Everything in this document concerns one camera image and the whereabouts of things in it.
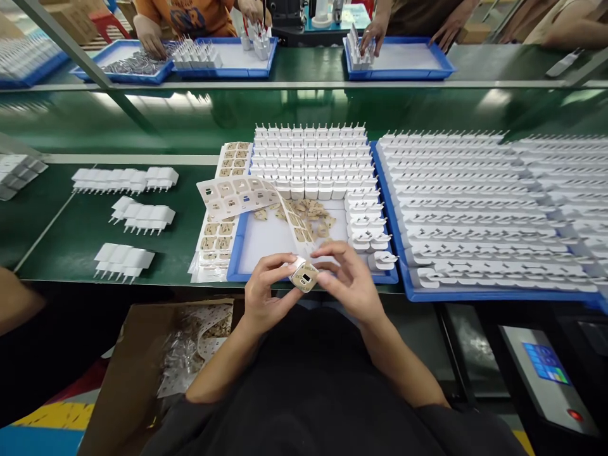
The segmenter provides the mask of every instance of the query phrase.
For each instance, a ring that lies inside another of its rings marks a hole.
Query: worker
[[[374,54],[386,35],[432,37],[447,52],[479,0],[378,0],[376,15],[363,32],[362,51],[376,39]]]
[[[145,50],[159,59],[167,58],[161,38],[161,19],[180,37],[234,37],[236,30],[230,18],[235,7],[251,23],[263,20],[261,0],[135,0],[137,15],[133,24]],[[266,24],[270,13],[265,11]]]
[[[271,298],[296,257],[262,258],[235,330],[141,455],[525,456],[498,417],[450,407],[386,316],[354,249],[330,242],[311,255],[326,256],[339,265],[317,263],[318,283],[357,326],[333,308],[295,305],[297,288]]]
[[[574,51],[608,46],[608,0],[560,0],[524,44]]]
[[[0,267],[0,428],[67,395],[114,344],[133,303],[172,299],[166,287],[34,282]]]

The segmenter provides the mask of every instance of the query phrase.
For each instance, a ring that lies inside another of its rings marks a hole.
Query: wrist
[[[266,332],[260,329],[260,325],[253,322],[245,313],[234,331],[238,331],[242,337],[257,341]]]
[[[371,333],[378,333],[383,330],[383,327],[387,322],[390,323],[390,320],[386,316],[384,309],[382,309],[381,312],[378,312],[364,320],[360,320],[359,324],[361,329],[365,329]]]

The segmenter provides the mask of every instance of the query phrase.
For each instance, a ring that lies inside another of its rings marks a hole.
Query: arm
[[[376,15],[370,24],[363,32],[361,40],[361,55],[367,49],[367,46],[372,42],[372,38],[376,39],[376,48],[374,55],[380,57],[380,48],[386,36],[386,29],[391,18],[391,9],[393,8],[393,0],[377,0]]]
[[[290,265],[279,266],[295,260],[290,253],[277,253],[265,256],[257,264],[245,286],[245,313],[234,332],[186,391],[190,402],[221,400],[251,362],[262,335],[281,321],[302,297],[303,293],[297,288],[281,299],[270,297],[270,286],[295,271]]]
[[[213,403],[222,399],[235,380],[249,365],[261,334],[241,319],[226,342],[198,373],[186,399],[196,403]]]
[[[40,312],[44,299],[26,288],[8,269],[0,267],[0,336],[14,330]]]
[[[384,312],[377,321],[361,324],[361,335],[374,366],[407,403],[412,407],[435,404],[450,408],[431,371],[403,342]]]
[[[448,16],[437,33],[433,35],[431,43],[441,37],[439,47],[444,53],[447,52],[454,40],[458,37],[462,27],[464,27],[473,14],[473,11],[475,11],[475,8],[477,8],[479,2],[480,0],[462,0]]]
[[[598,9],[589,0],[568,4],[556,16],[542,46],[566,51],[605,48],[608,46],[608,25],[596,22],[595,19],[601,16],[596,12]]]
[[[234,7],[241,12],[251,23],[262,22],[263,15],[266,15],[266,25],[272,25],[272,16],[268,9],[264,9],[261,0],[223,0],[228,11]]]
[[[133,18],[133,26],[142,46],[154,57],[166,59],[167,53],[160,37],[160,13],[152,0],[136,0],[137,15]]]
[[[427,367],[408,348],[384,312],[376,286],[366,264],[345,242],[323,244],[311,257],[331,255],[340,263],[322,262],[317,282],[342,303],[359,321],[365,347],[376,368],[382,372],[407,403],[413,407],[449,407],[441,387]]]

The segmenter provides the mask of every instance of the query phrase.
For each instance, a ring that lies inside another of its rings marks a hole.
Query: paper
[[[316,250],[310,227],[267,180],[252,176],[225,177],[199,182],[196,187],[203,197],[207,213],[214,222],[280,203],[297,254],[309,257]]]

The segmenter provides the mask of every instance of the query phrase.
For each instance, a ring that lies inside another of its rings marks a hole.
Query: workbench
[[[0,93],[0,132],[48,154],[49,163],[14,200],[0,203],[0,265],[24,279],[86,282],[103,243],[132,243],[159,254],[137,283],[188,285],[204,214],[194,184],[214,176],[223,143],[252,141],[256,122],[365,122],[370,140],[388,129],[508,130],[508,140],[605,134],[608,94],[553,90],[558,82],[543,79],[562,56],[538,46],[459,46],[450,57],[460,71],[447,82],[369,85],[345,81],[341,48],[280,48],[268,82],[167,82],[106,92],[70,80],[64,67],[50,84]],[[153,238],[122,234],[107,223],[116,196],[71,197],[70,177],[93,165],[175,167],[175,189],[140,197],[174,209],[174,226]],[[403,291],[401,284],[379,290]]]
[[[230,79],[183,81],[173,73],[164,84],[155,89],[179,88],[339,88],[352,85],[394,87],[394,86],[437,86],[437,87],[560,87],[561,80],[588,63],[593,53],[586,52],[558,80],[545,78],[545,72],[567,53],[543,49],[538,45],[522,44],[471,44],[454,46],[448,57],[458,72],[444,82],[348,82],[342,47],[280,47],[275,56],[270,77],[267,80]],[[72,62],[65,63],[40,85],[28,91],[89,90],[96,84],[85,84],[69,71]],[[600,72],[599,80],[589,86],[602,86],[608,80],[608,68]],[[123,90],[132,85],[117,84]]]

